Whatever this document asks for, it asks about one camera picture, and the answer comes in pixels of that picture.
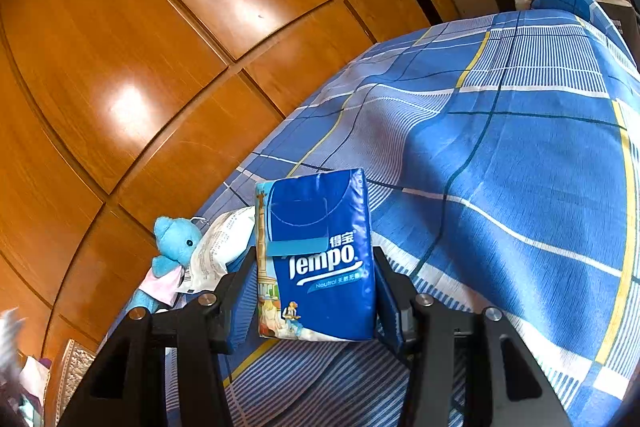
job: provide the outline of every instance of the metal screw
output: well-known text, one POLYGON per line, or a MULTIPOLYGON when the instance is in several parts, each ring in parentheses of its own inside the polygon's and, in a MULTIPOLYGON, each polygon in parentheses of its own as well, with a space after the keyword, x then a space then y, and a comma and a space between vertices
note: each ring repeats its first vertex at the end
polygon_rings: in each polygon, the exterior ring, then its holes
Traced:
POLYGON ((198 303, 201 306, 211 306, 216 303, 218 298, 215 293, 203 293, 200 297, 198 297, 198 303))
POLYGON ((433 304, 433 297, 428 293, 418 293, 415 296, 415 301, 420 304, 420 306, 431 306, 433 304))
POLYGON ((146 308, 143 308, 142 306, 138 306, 137 308, 133 308, 129 312, 129 318, 134 320, 134 321, 140 320, 145 315, 146 315, 146 308))
POLYGON ((493 322, 497 322, 502 318, 502 312, 498 308, 487 308, 484 310, 484 315, 493 322))

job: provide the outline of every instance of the pink paper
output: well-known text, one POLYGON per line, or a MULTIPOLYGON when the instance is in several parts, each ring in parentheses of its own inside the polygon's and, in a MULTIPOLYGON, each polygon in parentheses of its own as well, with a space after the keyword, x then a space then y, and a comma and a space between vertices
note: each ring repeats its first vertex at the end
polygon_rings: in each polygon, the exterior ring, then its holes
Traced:
POLYGON ((177 266, 163 277, 154 277, 153 271, 149 268, 145 280, 140 283, 139 288, 154 299, 173 306, 177 297, 177 289, 182 276, 182 266, 177 266))

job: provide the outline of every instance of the stuffed animal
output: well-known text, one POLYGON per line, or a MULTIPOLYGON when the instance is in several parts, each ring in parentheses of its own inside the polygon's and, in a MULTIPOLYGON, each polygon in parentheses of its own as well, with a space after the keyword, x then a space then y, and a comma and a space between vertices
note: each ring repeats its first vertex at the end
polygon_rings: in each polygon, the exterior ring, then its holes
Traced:
MULTIPOLYGON (((202 233, 189 219, 161 216, 154 225, 156 245, 160 255, 151 261, 151 271, 154 277, 163 277, 177 266, 187 268, 191 261, 191 254, 202 239, 202 233)), ((137 289, 127 304, 125 313, 133 308, 142 306, 151 313, 160 307, 160 302, 152 296, 137 289)))

